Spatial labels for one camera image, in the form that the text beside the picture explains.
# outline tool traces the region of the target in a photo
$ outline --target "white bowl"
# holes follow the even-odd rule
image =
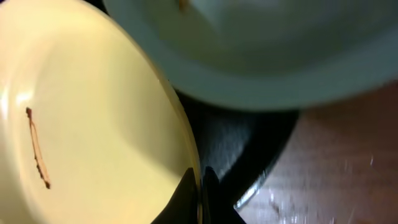
[[[0,4],[0,81],[0,223],[150,223],[188,167],[199,184],[174,91],[89,4]],[[27,107],[50,189],[36,168]]]
[[[397,1],[103,1],[175,88],[214,105],[303,107],[398,71]]]

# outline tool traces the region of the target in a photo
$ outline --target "wooden table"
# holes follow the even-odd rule
[[[239,213],[248,224],[398,223],[398,83],[304,112]]]

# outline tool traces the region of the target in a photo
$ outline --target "bowl rim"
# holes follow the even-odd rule
[[[303,108],[379,87],[397,77],[398,25],[364,45],[293,72],[259,77],[217,71],[179,55],[160,40],[132,1],[103,0],[123,27],[181,92],[211,105],[260,111]]]

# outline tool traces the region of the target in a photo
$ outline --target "food residue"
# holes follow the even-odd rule
[[[44,181],[45,187],[47,189],[50,189],[50,186],[51,186],[50,176],[49,176],[49,173],[47,172],[47,168],[45,167],[43,157],[42,157],[42,152],[40,151],[39,140],[37,138],[36,125],[32,119],[32,109],[26,108],[26,114],[27,114],[27,117],[29,118],[30,136],[32,138],[33,151],[34,151],[35,160],[36,160],[36,167],[37,167],[37,170],[39,171],[40,177]]]
[[[188,7],[188,0],[178,0],[178,6],[181,12],[184,12]]]

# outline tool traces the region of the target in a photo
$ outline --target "bowl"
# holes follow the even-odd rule
[[[238,110],[302,108],[396,77],[392,0],[103,0],[171,84]]]

